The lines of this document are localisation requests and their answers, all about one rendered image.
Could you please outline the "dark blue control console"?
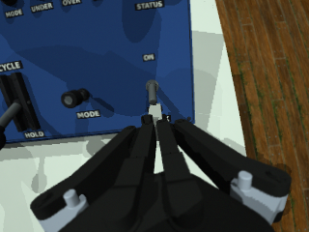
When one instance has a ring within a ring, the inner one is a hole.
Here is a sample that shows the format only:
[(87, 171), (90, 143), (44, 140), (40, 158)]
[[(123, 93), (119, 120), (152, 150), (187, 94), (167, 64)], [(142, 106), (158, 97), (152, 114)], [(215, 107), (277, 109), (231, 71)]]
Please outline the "dark blue control console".
[(156, 103), (195, 124), (190, 0), (0, 0), (0, 150), (138, 129)]

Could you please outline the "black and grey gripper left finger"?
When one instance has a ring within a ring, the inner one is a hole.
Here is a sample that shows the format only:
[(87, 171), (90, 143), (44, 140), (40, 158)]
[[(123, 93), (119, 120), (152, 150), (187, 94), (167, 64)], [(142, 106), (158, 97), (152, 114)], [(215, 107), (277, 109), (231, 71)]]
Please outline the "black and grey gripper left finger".
[(132, 228), (144, 175), (155, 173), (155, 105), (150, 104), (141, 120), (141, 129), (125, 127), (68, 178), (31, 202), (44, 232), (58, 232), (108, 189), (100, 210), (107, 231)]

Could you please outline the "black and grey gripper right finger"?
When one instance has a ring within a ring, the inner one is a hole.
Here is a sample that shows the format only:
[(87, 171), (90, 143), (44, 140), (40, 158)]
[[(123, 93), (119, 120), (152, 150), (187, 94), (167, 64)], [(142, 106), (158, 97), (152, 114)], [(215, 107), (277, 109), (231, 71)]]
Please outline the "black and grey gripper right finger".
[(169, 123), (160, 103), (154, 119), (171, 216), (179, 227), (194, 229), (204, 217), (202, 193), (179, 147), (220, 190), (270, 225), (281, 220), (292, 183), (287, 172), (242, 155), (185, 119)]

